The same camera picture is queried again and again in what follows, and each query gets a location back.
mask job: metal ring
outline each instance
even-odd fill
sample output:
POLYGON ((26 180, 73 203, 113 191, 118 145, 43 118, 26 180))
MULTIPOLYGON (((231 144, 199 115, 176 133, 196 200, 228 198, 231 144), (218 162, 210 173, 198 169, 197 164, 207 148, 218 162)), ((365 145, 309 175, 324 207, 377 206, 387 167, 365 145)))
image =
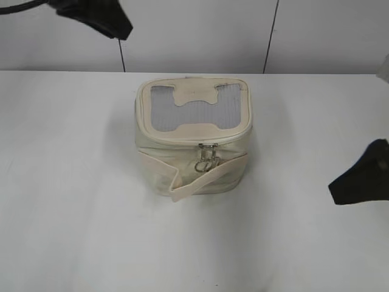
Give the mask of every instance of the metal ring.
POLYGON ((196 163, 196 165, 194 166, 194 169, 197 171, 197 172, 200 172, 200 173, 203 173, 203 172, 209 172, 213 166, 214 166, 214 162, 211 160, 211 159, 206 159, 206 160, 200 160, 196 163))

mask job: white wall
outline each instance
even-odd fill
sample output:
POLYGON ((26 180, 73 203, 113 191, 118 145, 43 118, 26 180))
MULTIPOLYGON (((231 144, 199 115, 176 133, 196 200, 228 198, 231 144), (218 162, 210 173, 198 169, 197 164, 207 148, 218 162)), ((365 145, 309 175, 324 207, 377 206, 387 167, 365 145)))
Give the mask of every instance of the white wall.
MULTIPOLYGON (((2 0, 0 6, 27 0, 2 0)), ((127 71, 260 73, 277 0, 120 0, 127 71)), ((280 0, 267 73, 375 73, 387 0, 280 0)), ((0 70, 122 71, 119 46, 44 5, 0 16, 0 70)))
MULTIPOLYGON (((0 1, 0 6, 26 0, 0 1)), ((0 70, 121 71, 117 40, 62 18, 48 5, 0 16, 0 70)))
MULTIPOLYGON (((128 71, 262 71, 275 0, 120 2, 135 27, 123 44, 128 71)), ((0 16, 0 40, 2 70, 122 70, 116 40, 46 5, 0 16)))
POLYGON ((389 54, 388 0, 280 0, 268 73, 375 73, 389 54))
POLYGON ((123 0, 132 72, 260 73, 276 0, 123 0))

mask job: strap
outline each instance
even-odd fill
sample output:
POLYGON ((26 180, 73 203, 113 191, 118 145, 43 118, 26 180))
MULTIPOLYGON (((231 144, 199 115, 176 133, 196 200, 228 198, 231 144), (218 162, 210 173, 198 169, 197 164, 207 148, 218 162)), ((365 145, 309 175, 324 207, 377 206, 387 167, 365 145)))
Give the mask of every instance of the strap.
POLYGON ((171 196, 173 202, 177 202, 183 198, 191 196, 199 189, 203 188, 207 184, 212 183, 213 181, 216 181, 227 173, 230 173, 240 167, 244 167, 248 160, 247 154, 234 158, 211 169, 209 172, 204 173, 190 184, 182 186, 181 175, 176 167, 173 167, 172 165, 169 165, 142 152, 139 152, 139 155, 143 164, 151 171, 160 173, 161 175, 173 177, 167 193, 169 196, 171 196))
POLYGON ((172 189, 171 186, 174 185, 174 181, 177 177, 176 175, 169 189, 170 196, 173 202, 177 202, 183 198, 191 196, 202 187, 212 183, 213 181, 216 181, 217 179, 221 178, 223 175, 234 171, 234 169, 238 169, 240 167, 245 166, 247 163, 247 159, 248 159, 247 154, 234 158, 230 161, 227 161, 215 167, 214 169, 211 169, 209 172, 206 172, 205 174, 203 174, 202 176, 200 176, 198 179, 194 180, 190 184, 187 184, 186 186, 178 187, 176 189, 172 189))

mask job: cable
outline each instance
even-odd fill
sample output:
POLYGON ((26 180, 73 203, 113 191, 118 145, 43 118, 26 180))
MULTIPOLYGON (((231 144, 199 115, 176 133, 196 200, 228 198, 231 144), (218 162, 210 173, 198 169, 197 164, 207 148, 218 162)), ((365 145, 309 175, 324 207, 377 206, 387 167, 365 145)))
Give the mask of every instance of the cable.
POLYGON ((122 65, 123 65, 123 71, 126 72, 126 64, 124 63, 124 58, 123 58, 123 52, 122 52, 122 43, 119 41, 119 48, 120 48, 120 55, 122 56, 122 65))
POLYGON ((17 13, 21 11, 25 11, 28 9, 35 8, 42 4, 48 3, 49 0, 32 0, 30 2, 10 6, 10 7, 0 7, 0 15, 6 15, 11 13, 17 13))
POLYGON ((278 5, 280 3, 280 0, 277 0, 277 4, 275 6, 274 11, 274 18, 273 18, 273 24, 272 24, 272 31, 270 32, 270 38, 269 43, 267 44, 267 51, 266 51, 266 58, 265 58, 265 64, 263 65, 263 74, 265 74, 266 71, 266 65, 267 65, 267 59, 269 58, 269 52, 270 52, 270 45, 272 44, 272 38, 273 38, 273 32, 274 32, 274 24, 275 24, 275 18, 277 17, 277 11, 278 11, 278 5))

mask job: zipper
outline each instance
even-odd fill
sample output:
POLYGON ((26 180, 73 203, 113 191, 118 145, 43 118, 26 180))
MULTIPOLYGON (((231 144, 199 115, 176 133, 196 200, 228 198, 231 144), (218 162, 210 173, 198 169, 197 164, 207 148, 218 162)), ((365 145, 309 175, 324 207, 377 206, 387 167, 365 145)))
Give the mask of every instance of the zipper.
POLYGON ((216 155, 217 143, 205 145, 199 144, 200 160, 194 165, 199 173, 209 172, 220 164, 220 157, 216 155))

